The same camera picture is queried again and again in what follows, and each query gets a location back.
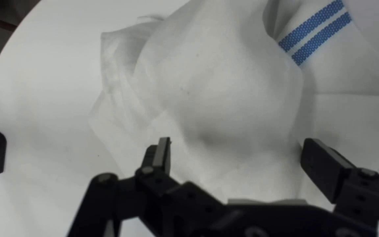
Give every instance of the blue stripe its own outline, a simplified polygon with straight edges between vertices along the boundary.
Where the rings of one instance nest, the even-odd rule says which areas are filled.
[[[298,26],[293,32],[285,36],[279,44],[285,51],[290,51],[296,43],[306,38],[312,30],[320,26],[324,21],[335,15],[344,7],[343,0],[335,0],[324,6],[320,11],[310,17],[306,22]]]
[[[346,11],[341,17],[339,17],[336,21],[333,21],[331,25],[324,27],[318,35],[311,38],[300,50],[298,50],[294,53],[294,60],[298,64],[302,64],[307,57],[311,56],[323,43],[325,43],[329,38],[332,38],[337,31],[340,31],[343,27],[345,27],[349,22],[352,22],[352,18],[349,13]]]

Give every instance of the white table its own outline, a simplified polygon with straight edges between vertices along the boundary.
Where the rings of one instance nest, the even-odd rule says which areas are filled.
[[[102,90],[100,32],[185,1],[44,0],[20,25],[0,55],[0,237],[66,235],[90,179],[118,171],[87,122]],[[379,1],[346,2],[379,50]]]

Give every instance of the white fabric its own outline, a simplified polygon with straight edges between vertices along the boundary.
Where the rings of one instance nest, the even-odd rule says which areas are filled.
[[[91,122],[124,175],[165,135],[173,176],[221,200],[328,208],[299,165],[306,136],[379,169],[379,53],[354,23],[300,65],[278,44],[329,2],[193,0],[165,21],[103,34]]]

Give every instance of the striped fabric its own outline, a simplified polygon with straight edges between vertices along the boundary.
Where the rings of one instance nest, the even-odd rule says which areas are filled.
[[[341,0],[335,0],[286,35],[281,47],[303,64],[321,44],[352,22]]]

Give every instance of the garment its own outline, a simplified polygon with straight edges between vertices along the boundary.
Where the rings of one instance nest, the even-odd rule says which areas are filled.
[[[331,208],[300,168],[307,136],[379,169],[379,53],[341,0],[191,0],[104,32],[102,55],[91,123],[125,176],[165,135],[171,175],[224,201]]]

